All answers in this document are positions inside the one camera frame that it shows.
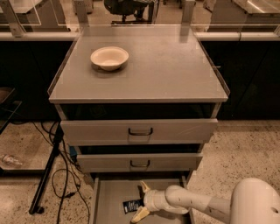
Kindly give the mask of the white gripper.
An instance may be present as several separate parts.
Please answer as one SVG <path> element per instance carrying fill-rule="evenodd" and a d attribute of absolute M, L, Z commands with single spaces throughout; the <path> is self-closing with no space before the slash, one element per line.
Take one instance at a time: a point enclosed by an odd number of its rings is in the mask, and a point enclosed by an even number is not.
<path fill-rule="evenodd" d="M 156 212 L 165 210 L 168 207 L 168 203 L 165 198 L 165 192 L 159 190 L 151 190 L 144 181 L 140 181 L 143 192 L 145 193 L 143 203 L 145 206 L 140 206 L 136 213 L 133 215 L 131 222 L 138 223 L 150 212 Z"/>

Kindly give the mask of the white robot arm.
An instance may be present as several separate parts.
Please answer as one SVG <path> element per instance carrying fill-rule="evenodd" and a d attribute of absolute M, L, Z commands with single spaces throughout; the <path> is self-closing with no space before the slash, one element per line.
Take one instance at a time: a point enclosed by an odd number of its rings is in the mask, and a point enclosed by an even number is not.
<path fill-rule="evenodd" d="M 194 193 L 178 185 L 170 185 L 163 191 L 150 189 L 144 181 L 141 186 L 143 206 L 137 209 L 132 223 L 138 223 L 151 212 L 187 214 L 192 208 L 224 224 L 280 224 L 280 195 L 259 178 L 241 180 L 231 199 Z"/>

